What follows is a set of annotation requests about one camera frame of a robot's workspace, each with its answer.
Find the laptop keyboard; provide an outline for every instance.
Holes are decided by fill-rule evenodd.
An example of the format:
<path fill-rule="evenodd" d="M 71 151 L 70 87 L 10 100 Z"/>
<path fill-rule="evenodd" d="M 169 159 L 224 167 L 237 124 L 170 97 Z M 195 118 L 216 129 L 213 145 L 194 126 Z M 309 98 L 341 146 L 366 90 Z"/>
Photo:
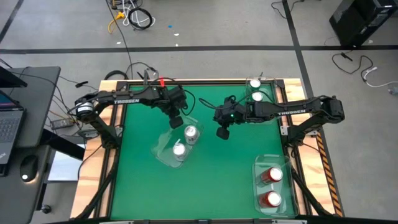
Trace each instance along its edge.
<path fill-rule="evenodd" d="M 0 118 L 0 143 L 14 140 L 19 120 L 20 118 Z"/>

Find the wooden table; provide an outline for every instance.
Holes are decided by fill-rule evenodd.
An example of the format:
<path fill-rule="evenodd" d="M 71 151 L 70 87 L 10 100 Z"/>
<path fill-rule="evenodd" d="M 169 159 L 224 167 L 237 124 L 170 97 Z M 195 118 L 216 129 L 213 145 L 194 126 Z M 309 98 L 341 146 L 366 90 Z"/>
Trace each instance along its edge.
<path fill-rule="evenodd" d="M 115 90 L 118 82 L 125 82 L 125 80 L 117 81 L 102 81 L 99 87 L 100 90 Z M 284 79 L 285 92 L 288 101 L 296 101 L 305 99 L 304 91 L 300 79 L 289 78 Z M 277 90 L 278 101 L 282 102 L 282 92 Z M 122 106 L 119 106 L 116 112 L 115 125 L 118 125 L 121 118 Z M 113 107 L 107 107 L 102 113 L 101 117 L 106 123 L 110 123 Z M 292 115 L 292 121 L 294 124 L 300 124 L 309 118 L 309 114 L 297 114 Z M 287 118 L 282 118 L 284 125 L 287 125 Z M 322 204 L 323 208 L 331 213 L 335 213 L 339 216 L 343 216 L 343 210 L 340 204 L 340 196 L 338 195 L 337 186 L 333 176 L 333 170 L 331 168 L 330 157 L 328 155 L 325 137 L 320 131 L 316 136 L 307 136 L 304 139 L 304 143 L 309 146 L 318 149 L 300 146 L 298 150 L 300 152 L 300 161 L 302 164 L 302 170 L 305 177 L 306 185 L 311 190 L 315 198 Z M 95 149 L 101 144 L 100 138 L 95 138 L 87 143 L 86 152 L 84 158 L 87 158 L 93 153 Z M 105 156 L 105 150 L 101 148 L 95 155 L 88 159 L 82 166 L 80 171 L 80 179 L 76 189 L 75 200 L 72 207 L 71 217 L 76 217 L 89 203 L 93 195 L 98 189 L 100 182 L 101 169 L 103 166 Z M 110 170 L 113 163 L 114 151 L 109 153 L 108 171 Z M 295 160 L 292 159 L 293 166 L 297 169 Z M 298 207 L 300 214 L 307 214 L 305 209 L 305 203 L 301 190 L 297 184 L 295 186 Z M 106 207 L 108 206 L 109 199 L 109 187 L 103 195 L 101 209 L 99 211 L 99 217 L 106 216 Z"/>

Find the computer mouse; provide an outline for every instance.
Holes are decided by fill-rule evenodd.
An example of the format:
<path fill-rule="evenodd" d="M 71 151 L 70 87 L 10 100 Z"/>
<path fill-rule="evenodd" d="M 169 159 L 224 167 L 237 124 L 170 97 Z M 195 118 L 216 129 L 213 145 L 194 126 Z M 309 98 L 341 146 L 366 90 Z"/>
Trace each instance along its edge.
<path fill-rule="evenodd" d="M 35 155 L 26 156 L 22 160 L 19 173 L 23 182 L 29 182 L 36 177 L 37 164 L 37 156 Z"/>

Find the can lid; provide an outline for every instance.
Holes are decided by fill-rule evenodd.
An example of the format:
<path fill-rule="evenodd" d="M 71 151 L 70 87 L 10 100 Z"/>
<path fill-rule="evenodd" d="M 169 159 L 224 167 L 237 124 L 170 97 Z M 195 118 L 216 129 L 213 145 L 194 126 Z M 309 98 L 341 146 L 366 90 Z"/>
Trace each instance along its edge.
<path fill-rule="evenodd" d="M 273 167 L 269 171 L 270 178 L 272 178 L 274 181 L 280 181 L 282 177 L 284 176 L 284 173 L 281 171 L 280 168 L 278 167 Z"/>
<path fill-rule="evenodd" d="M 269 192 L 268 194 L 268 202 L 272 205 L 272 206 L 279 206 L 280 203 L 282 202 L 282 197 L 280 197 L 280 195 L 273 191 L 273 192 Z"/>
<path fill-rule="evenodd" d="M 262 94 L 259 92 L 255 92 L 251 95 L 251 98 L 253 98 L 254 101 L 260 102 L 262 101 Z"/>
<path fill-rule="evenodd" d="M 185 154 L 185 146 L 183 144 L 181 144 L 181 143 L 178 143 L 178 144 L 174 145 L 173 153 L 176 156 L 184 155 Z"/>
<path fill-rule="evenodd" d="M 253 88 L 259 88 L 261 85 L 260 80 L 250 80 L 250 86 Z"/>
<path fill-rule="evenodd" d="M 192 126 L 192 125 L 189 125 L 188 127 L 185 128 L 185 134 L 186 134 L 188 137 L 195 136 L 196 133 L 197 133 L 197 129 L 196 129 L 196 127 L 194 127 L 194 126 Z"/>

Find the laptop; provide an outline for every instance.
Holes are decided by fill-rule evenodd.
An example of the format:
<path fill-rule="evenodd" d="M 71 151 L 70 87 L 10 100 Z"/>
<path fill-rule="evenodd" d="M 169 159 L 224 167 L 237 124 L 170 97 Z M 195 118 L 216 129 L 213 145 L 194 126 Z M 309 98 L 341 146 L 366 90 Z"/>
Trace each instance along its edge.
<path fill-rule="evenodd" d="M 25 109 L 0 90 L 0 165 L 8 163 Z"/>

